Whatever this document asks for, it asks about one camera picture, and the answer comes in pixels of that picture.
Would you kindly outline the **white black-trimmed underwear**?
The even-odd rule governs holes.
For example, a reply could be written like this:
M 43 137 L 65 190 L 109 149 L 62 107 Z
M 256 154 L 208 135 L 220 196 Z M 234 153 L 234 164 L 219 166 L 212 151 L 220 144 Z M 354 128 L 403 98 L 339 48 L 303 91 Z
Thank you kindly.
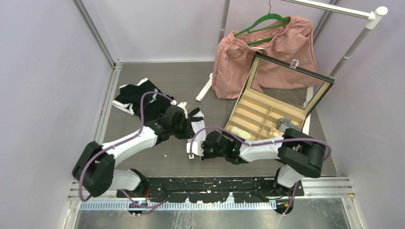
M 205 128 L 205 119 L 204 114 L 202 113 L 199 107 L 189 112 L 188 117 L 191 122 L 192 136 L 187 140 L 186 152 L 188 154 L 189 159 L 194 159 L 195 154 L 190 152 L 190 145 L 191 142 L 193 142 L 193 146 L 198 146 L 199 145 L 198 142 L 202 142 L 206 139 L 206 131 L 203 130 L 194 138 L 194 140 L 192 140 L 192 138 L 198 131 Z

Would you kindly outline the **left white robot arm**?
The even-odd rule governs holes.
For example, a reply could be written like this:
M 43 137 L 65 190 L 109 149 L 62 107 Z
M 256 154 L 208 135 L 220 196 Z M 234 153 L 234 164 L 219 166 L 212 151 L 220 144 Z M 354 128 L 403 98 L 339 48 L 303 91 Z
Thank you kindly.
M 135 169 L 119 170 L 117 165 L 128 157 L 152 148 L 171 136 L 189 139 L 193 136 L 186 102 L 170 105 L 164 114 L 147 122 L 136 132 L 113 142 L 88 143 L 72 176 L 82 184 L 90 196 L 99 197 L 109 190 L 124 190 L 141 197 L 148 189 L 147 179 Z

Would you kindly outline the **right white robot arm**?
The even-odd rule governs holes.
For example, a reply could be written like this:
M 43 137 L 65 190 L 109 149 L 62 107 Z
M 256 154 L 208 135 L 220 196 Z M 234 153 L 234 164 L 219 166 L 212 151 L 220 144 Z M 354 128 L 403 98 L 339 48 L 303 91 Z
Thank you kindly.
M 284 166 L 277 170 L 273 181 L 278 195 L 287 194 L 304 177 L 319 178 L 323 162 L 331 155 L 327 143 L 292 128 L 280 136 L 254 141 L 242 140 L 226 130 L 213 131 L 188 148 L 201 160 L 223 157 L 234 165 L 265 159 L 281 161 Z

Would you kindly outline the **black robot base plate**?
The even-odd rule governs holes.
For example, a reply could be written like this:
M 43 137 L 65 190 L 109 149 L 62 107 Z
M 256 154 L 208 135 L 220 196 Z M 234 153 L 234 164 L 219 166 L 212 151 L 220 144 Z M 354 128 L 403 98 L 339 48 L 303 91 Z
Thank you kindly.
M 272 177 L 147 177 L 134 191 L 117 192 L 118 198 L 130 196 L 152 202 L 216 203 L 233 198 L 236 203 L 261 203 L 292 194 L 303 196 L 299 188 L 282 188 Z

